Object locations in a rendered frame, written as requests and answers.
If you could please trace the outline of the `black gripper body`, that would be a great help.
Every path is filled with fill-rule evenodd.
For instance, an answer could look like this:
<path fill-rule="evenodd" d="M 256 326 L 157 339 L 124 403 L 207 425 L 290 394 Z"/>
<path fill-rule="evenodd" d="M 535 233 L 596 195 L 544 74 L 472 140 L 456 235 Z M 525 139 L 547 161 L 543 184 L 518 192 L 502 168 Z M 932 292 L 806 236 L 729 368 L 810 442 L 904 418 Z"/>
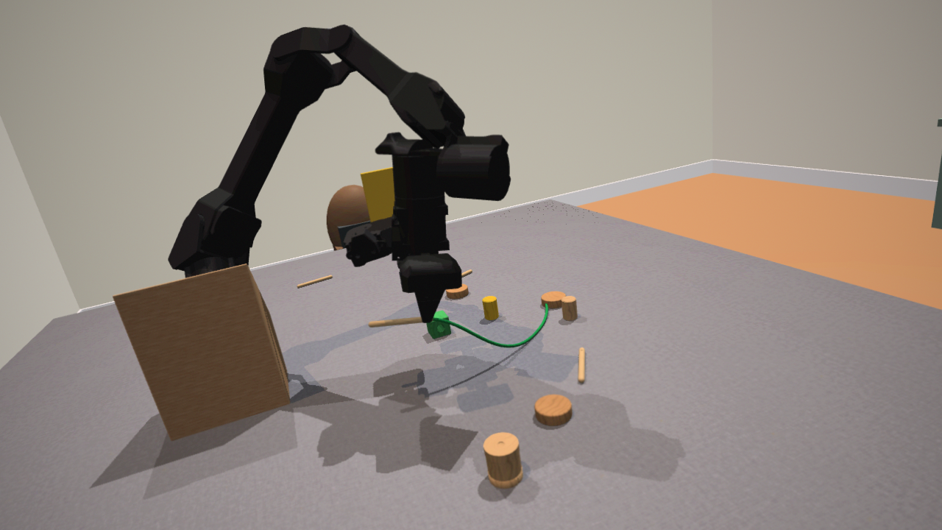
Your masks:
<path fill-rule="evenodd" d="M 394 196 L 396 220 L 400 223 L 404 259 L 400 263 L 403 292 L 430 292 L 462 286 L 461 267 L 450 254 L 445 237 L 445 195 L 405 199 Z"/>

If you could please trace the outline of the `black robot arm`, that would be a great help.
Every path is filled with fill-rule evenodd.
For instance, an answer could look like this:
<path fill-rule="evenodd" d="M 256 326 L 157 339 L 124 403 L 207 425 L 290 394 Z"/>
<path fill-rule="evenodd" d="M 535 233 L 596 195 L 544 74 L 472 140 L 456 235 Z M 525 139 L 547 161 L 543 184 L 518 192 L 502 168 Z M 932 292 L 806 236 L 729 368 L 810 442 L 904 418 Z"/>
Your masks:
<path fill-rule="evenodd" d="M 332 53 L 340 63 L 322 56 Z M 351 26 L 297 28 L 273 41 L 263 65 L 263 99 L 221 184 L 197 200 L 186 216 L 169 253 L 172 269 L 190 278 L 249 266 L 249 248 L 262 224 L 255 201 L 297 114 L 326 88 L 342 85 L 351 71 L 386 94 L 397 116 L 422 138 L 388 133 L 375 149 L 376 154 L 392 155 L 395 196 L 423 199 L 446 193 L 503 200 L 511 183 L 509 143 L 503 135 L 465 134 L 464 112 L 436 80 L 401 69 Z M 392 261 L 403 261 L 396 207 L 391 217 L 347 231 L 343 244 L 354 267 L 390 254 Z"/>

